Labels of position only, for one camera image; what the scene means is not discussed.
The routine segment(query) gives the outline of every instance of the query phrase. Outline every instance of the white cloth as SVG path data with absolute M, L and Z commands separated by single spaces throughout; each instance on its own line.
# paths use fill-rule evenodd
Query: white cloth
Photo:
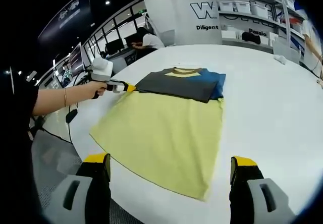
M 142 45 L 149 46 L 151 48 L 156 48 L 156 49 L 165 47 L 163 42 L 158 37 L 152 34 L 146 34 L 143 36 Z
M 319 35 L 317 34 L 316 30 L 311 22 L 304 20 L 303 21 L 303 34 L 307 35 L 315 47 L 316 51 L 322 55 L 322 47 L 319 40 Z M 310 51 L 310 49 L 305 44 L 305 52 L 304 52 L 304 64 L 310 69 L 313 70 L 317 76 L 320 75 L 322 63 L 318 61 L 318 58 Z

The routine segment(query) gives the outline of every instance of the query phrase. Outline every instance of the bracelet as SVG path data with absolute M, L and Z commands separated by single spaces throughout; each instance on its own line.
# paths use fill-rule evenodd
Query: bracelet
M 64 88 L 64 107 L 66 107 L 66 88 Z

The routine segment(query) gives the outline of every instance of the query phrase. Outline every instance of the desk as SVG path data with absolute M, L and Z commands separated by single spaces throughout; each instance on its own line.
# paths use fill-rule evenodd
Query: desk
M 112 159 L 112 198 L 144 223 L 230 223 L 230 161 L 238 155 L 256 161 L 299 214 L 323 171 L 323 91 L 316 78 L 290 61 L 280 64 L 269 53 L 226 45 L 162 48 L 114 78 L 136 84 L 151 71 L 174 66 L 227 74 L 222 139 L 209 197 L 201 202 L 173 193 Z M 79 105 L 71 135 L 82 159 L 102 152 L 88 133 L 120 96 L 106 92 Z

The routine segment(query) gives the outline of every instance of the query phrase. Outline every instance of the round white table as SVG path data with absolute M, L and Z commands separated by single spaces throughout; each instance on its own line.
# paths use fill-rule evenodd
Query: round white table
M 323 173 L 323 90 L 316 78 L 293 62 L 280 64 L 266 52 L 225 45 L 159 49 L 114 78 L 136 84 L 148 73 L 170 67 L 227 74 L 222 139 L 209 197 L 201 202 L 168 191 L 112 159 L 112 198 L 144 223 L 230 223 L 230 162 L 237 155 L 256 161 L 299 214 Z M 79 105 L 71 135 L 82 159 L 103 152 L 89 130 L 120 96 L 106 92 Z

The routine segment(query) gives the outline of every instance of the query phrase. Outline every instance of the hand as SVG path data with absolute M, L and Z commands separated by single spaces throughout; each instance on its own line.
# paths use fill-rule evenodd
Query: hand
M 107 87 L 106 83 L 98 81 L 91 81 L 85 84 L 85 86 L 89 92 L 90 99 L 94 97 L 96 92 L 99 96 L 103 95 Z

